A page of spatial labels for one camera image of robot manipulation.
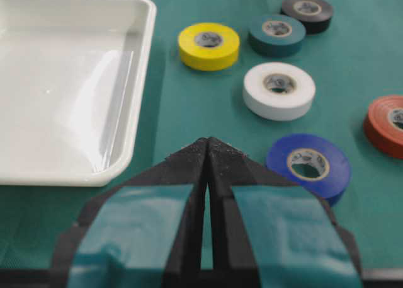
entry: blue tape roll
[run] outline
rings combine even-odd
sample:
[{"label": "blue tape roll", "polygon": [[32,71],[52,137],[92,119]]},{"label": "blue tape roll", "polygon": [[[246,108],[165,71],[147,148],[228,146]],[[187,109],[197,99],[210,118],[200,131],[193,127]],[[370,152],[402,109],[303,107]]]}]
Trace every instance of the blue tape roll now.
[{"label": "blue tape roll", "polygon": [[262,15],[249,26],[249,43],[261,55],[285,57],[298,52],[306,30],[298,20],[285,15]]},{"label": "blue tape roll", "polygon": [[[298,174],[292,166],[308,164],[317,178]],[[276,141],[266,157],[266,167],[325,198],[333,206],[346,190],[351,169],[347,157],[329,141],[308,134],[288,135]]]}]

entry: electrical tape roll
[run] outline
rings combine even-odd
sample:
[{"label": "electrical tape roll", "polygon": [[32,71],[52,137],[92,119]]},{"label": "electrical tape roll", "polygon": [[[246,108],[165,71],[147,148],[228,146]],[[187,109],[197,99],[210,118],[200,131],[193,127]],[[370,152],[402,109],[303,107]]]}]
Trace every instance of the electrical tape roll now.
[{"label": "electrical tape roll", "polygon": [[301,21],[308,34],[315,34],[329,28],[333,7],[325,0],[284,0],[281,13]]},{"label": "electrical tape roll", "polygon": [[302,117],[314,96],[314,80],[291,64],[263,63],[250,69],[244,78],[246,106],[266,119],[290,121]]},{"label": "electrical tape roll", "polygon": [[[319,176],[309,178],[292,166],[307,164]],[[266,167],[325,198],[333,206],[346,190],[351,169],[347,157],[331,142],[309,134],[293,134],[276,141],[266,157]]]},{"label": "electrical tape roll", "polygon": [[289,16],[262,15],[249,25],[249,44],[261,55],[286,57],[298,52],[305,27]]},{"label": "electrical tape roll", "polygon": [[219,71],[238,59],[238,34],[218,23],[188,26],[179,34],[178,44],[182,62],[200,71]]},{"label": "electrical tape roll", "polygon": [[403,96],[377,98],[368,108],[364,132],[377,149],[403,159]]}]

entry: white plastic tray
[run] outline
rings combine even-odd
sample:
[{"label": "white plastic tray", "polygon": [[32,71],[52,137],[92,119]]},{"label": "white plastic tray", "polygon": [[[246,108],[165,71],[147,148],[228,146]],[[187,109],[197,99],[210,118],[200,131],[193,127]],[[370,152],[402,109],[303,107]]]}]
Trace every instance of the white plastic tray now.
[{"label": "white plastic tray", "polygon": [[156,7],[0,0],[0,184],[102,186],[129,164]]}]

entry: red tape roll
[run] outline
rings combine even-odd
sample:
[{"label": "red tape roll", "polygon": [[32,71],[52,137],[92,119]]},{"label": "red tape roll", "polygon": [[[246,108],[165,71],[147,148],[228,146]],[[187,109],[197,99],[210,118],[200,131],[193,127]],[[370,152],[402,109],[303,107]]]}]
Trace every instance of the red tape roll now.
[{"label": "red tape roll", "polygon": [[403,159],[403,96],[379,97],[372,102],[364,132],[377,149]]}]

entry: teal tape roll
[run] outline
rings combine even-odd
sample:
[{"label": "teal tape roll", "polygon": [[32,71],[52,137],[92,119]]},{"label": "teal tape roll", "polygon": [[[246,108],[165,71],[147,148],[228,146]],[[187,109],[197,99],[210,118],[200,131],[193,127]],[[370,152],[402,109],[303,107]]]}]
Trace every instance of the teal tape roll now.
[{"label": "teal tape roll", "polygon": [[249,43],[261,55],[286,57],[298,52],[306,30],[298,20],[285,15],[262,15],[249,26]]}]

